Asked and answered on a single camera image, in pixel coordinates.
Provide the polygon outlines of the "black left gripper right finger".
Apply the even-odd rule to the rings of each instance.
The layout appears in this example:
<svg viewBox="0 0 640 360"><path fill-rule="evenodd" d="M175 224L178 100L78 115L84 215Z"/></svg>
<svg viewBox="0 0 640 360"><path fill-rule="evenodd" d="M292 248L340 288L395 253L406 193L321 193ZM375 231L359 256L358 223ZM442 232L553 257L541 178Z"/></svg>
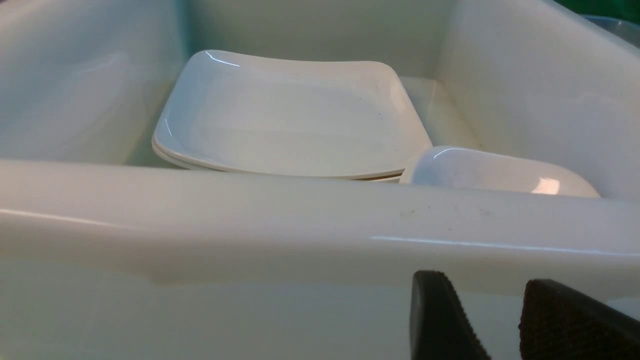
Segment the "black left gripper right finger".
<svg viewBox="0 0 640 360"><path fill-rule="evenodd" d="M519 319L523 360L638 360L639 321L551 279L526 283Z"/></svg>

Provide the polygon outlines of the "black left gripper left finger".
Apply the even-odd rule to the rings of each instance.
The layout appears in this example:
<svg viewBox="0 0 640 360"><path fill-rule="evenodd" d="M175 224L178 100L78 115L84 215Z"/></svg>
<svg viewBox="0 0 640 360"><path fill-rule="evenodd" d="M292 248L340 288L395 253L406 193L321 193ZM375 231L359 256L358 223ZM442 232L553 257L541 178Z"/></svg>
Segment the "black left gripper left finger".
<svg viewBox="0 0 640 360"><path fill-rule="evenodd" d="M410 301L412 360L489 360L445 273L413 274Z"/></svg>

